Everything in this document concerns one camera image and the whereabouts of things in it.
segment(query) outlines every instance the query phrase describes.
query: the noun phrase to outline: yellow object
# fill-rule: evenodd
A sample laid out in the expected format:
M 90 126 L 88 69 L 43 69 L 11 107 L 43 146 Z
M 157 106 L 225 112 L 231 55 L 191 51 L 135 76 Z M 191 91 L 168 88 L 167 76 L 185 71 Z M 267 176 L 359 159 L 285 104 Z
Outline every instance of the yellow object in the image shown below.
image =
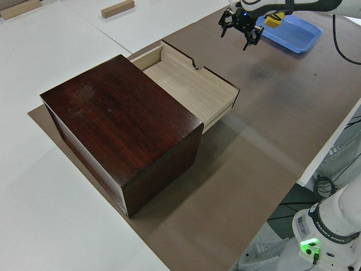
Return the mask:
M 265 20 L 265 25 L 271 28 L 276 28 L 282 23 L 284 16 L 285 15 L 283 12 L 267 15 L 267 18 Z

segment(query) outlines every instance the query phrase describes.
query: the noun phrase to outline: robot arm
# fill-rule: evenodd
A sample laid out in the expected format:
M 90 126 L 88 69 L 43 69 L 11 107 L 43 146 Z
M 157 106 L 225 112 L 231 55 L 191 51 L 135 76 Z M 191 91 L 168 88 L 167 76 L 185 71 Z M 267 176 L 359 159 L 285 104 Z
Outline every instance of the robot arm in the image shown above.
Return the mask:
M 219 25 L 223 28 L 221 37 L 228 28 L 244 33 L 248 45 L 256 45 L 264 27 L 256 26 L 258 17 L 293 11 L 323 11 L 335 15 L 361 18 L 360 0 L 229 0 L 230 7 L 223 13 Z

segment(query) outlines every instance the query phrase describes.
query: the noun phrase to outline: blue tray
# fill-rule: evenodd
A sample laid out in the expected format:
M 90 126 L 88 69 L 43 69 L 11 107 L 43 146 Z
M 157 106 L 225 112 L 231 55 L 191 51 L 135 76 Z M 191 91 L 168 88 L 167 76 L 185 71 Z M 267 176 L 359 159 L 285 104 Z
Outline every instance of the blue tray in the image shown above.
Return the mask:
M 265 18 L 260 17 L 257 25 L 264 25 Z M 262 35 L 282 46 L 301 53 L 307 51 L 322 35 L 322 29 L 294 15 L 287 15 L 277 28 L 264 25 Z

